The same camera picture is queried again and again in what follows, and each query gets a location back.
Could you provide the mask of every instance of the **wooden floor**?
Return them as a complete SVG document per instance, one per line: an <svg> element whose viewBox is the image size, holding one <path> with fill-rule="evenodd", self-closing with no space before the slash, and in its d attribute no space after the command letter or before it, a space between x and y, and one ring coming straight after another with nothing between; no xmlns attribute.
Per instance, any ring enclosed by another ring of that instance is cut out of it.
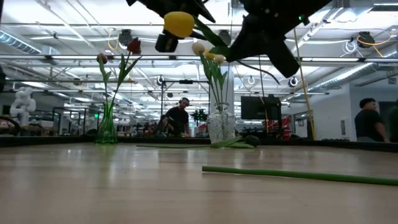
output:
<svg viewBox="0 0 398 224"><path fill-rule="evenodd" d="M0 149L0 223L396 224L398 188L204 174L203 165L398 178L398 154L315 147Z"/></svg>

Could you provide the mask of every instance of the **glass vase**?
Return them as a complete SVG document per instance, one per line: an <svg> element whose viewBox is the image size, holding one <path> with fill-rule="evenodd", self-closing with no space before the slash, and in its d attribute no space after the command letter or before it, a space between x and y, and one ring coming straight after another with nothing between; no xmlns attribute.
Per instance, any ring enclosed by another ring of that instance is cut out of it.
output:
<svg viewBox="0 0 398 224"><path fill-rule="evenodd" d="M235 115L228 112L228 103L216 103L216 111L209 115L207 128L211 143L235 138Z"/></svg>
<svg viewBox="0 0 398 224"><path fill-rule="evenodd" d="M118 134L113 123L114 103L104 103L104 117L99 125L95 143L97 144L117 144Z"/></svg>

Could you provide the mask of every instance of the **black shirt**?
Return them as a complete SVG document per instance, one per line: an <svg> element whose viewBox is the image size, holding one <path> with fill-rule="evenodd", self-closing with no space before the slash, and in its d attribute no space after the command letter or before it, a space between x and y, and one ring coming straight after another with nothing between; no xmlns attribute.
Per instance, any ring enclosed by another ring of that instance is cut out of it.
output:
<svg viewBox="0 0 398 224"><path fill-rule="evenodd" d="M185 110L181 110L178 106L169 109L165 116L166 118L171 118L172 121L179 125L188 124L188 113Z"/></svg>
<svg viewBox="0 0 398 224"><path fill-rule="evenodd" d="M384 123L377 111L361 110L355 117L356 137L369 137L383 142L383 137L375 127L376 123Z"/></svg>

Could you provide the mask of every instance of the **person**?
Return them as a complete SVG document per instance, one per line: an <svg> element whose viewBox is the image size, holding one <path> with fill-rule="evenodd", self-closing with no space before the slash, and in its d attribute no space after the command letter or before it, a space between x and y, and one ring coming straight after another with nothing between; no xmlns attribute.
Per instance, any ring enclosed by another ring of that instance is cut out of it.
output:
<svg viewBox="0 0 398 224"><path fill-rule="evenodd" d="M390 141L398 143L398 100L389 114Z"/></svg>
<svg viewBox="0 0 398 224"><path fill-rule="evenodd" d="M359 102L361 111L355 117L356 137L360 142L390 142L384 122L376 111L376 100L365 98Z"/></svg>
<svg viewBox="0 0 398 224"><path fill-rule="evenodd" d="M178 102L179 105L168 110L162 124L166 126L170 134L178 136L180 134L189 135L189 115L185 108L189 106L189 100L185 97Z"/></svg>

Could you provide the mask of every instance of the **green glass vase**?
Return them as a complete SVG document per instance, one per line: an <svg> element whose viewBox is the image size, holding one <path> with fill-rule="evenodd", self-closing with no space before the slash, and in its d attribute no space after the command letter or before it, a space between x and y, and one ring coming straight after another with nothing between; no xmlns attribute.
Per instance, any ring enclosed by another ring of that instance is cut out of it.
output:
<svg viewBox="0 0 398 224"><path fill-rule="evenodd" d="M97 144L117 144L118 134L113 124L114 103L104 103L104 117L98 128L95 143Z"/></svg>

